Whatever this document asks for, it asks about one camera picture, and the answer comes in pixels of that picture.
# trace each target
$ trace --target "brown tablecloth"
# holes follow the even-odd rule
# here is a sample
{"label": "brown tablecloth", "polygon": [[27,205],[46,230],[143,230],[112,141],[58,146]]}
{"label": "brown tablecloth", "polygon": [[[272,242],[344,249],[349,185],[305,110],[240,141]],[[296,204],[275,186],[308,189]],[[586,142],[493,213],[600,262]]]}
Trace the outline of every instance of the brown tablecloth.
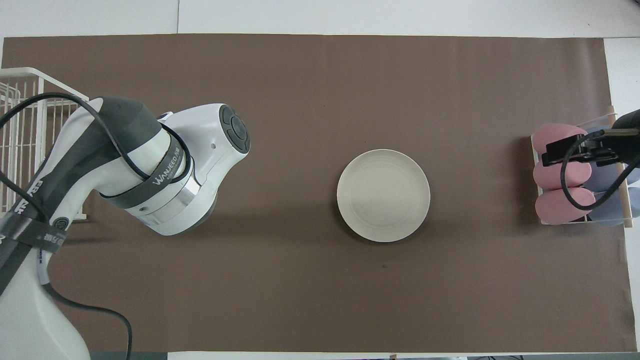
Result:
{"label": "brown tablecloth", "polygon": [[[90,97],[154,113],[225,102],[252,150],[213,216],[163,238],[98,196],[52,283],[131,320],[134,349],[328,352],[635,350],[623,229],[539,225],[529,135],[610,105],[602,39],[143,35],[7,38]],[[355,156],[424,170],[431,209],[377,244],[342,221]],[[106,316],[63,309],[92,350]]]}

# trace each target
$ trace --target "plate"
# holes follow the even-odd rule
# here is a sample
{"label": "plate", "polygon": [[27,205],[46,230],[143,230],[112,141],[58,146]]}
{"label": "plate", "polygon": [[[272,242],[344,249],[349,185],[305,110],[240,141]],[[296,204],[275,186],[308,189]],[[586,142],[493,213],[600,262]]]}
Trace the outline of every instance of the plate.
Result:
{"label": "plate", "polygon": [[429,211],[431,192],[424,172],[410,157],[388,149],[353,159],[338,181],[338,208],[358,235],[392,242],[411,235]]}

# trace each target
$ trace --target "velcro strap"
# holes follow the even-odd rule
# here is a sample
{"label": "velcro strap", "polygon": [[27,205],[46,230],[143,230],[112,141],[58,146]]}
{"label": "velcro strap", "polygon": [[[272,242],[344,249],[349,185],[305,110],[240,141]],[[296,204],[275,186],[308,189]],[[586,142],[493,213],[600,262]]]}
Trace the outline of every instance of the velcro strap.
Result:
{"label": "velcro strap", "polygon": [[55,253],[67,232],[11,211],[0,219],[0,236]]}
{"label": "velcro strap", "polygon": [[124,193],[115,196],[103,195],[102,197],[120,209],[129,209],[142,204],[153,195],[159,193],[160,190],[166,188],[175,177],[175,173],[178,171],[184,157],[184,150],[182,150],[180,143],[173,135],[170,136],[171,144],[167,152],[154,170],[154,173],[147,180]]}

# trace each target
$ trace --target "wire frame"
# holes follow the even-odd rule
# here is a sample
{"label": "wire frame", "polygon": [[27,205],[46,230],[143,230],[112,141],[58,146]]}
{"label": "wire frame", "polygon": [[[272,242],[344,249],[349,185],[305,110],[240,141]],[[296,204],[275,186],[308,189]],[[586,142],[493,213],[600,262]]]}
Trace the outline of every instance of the wire frame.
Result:
{"label": "wire frame", "polygon": [[[31,96],[63,91],[87,99],[55,79],[31,68],[0,69],[0,116]],[[56,141],[62,125],[78,105],[64,99],[32,104],[13,116],[0,130],[0,170],[26,189]],[[0,213],[4,215],[17,200],[16,194],[0,183]],[[82,209],[76,220],[86,219]]]}

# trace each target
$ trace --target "pink cup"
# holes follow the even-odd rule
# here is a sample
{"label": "pink cup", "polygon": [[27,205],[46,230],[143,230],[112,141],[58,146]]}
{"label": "pink cup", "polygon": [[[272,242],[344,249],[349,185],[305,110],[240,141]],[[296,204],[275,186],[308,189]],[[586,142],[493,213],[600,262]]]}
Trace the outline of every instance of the pink cup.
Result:
{"label": "pink cup", "polygon": [[547,144],[554,141],[558,141],[569,136],[582,134],[586,135],[587,132],[577,126],[567,124],[545,124],[536,130],[533,134],[533,148],[536,149],[538,154],[544,154],[547,152]]}
{"label": "pink cup", "polygon": [[[580,205],[591,205],[595,202],[593,193],[585,188],[570,188],[569,193]],[[536,212],[540,220],[550,225],[560,225],[581,218],[591,211],[574,208],[562,190],[554,190],[538,197]]]}
{"label": "pink cup", "polygon": [[[560,168],[562,164],[555,164],[549,167],[542,166],[542,162],[533,168],[533,179],[542,190],[557,190],[560,185]],[[566,185],[570,188],[583,184],[591,176],[591,165],[588,163],[569,163],[566,166]]]}

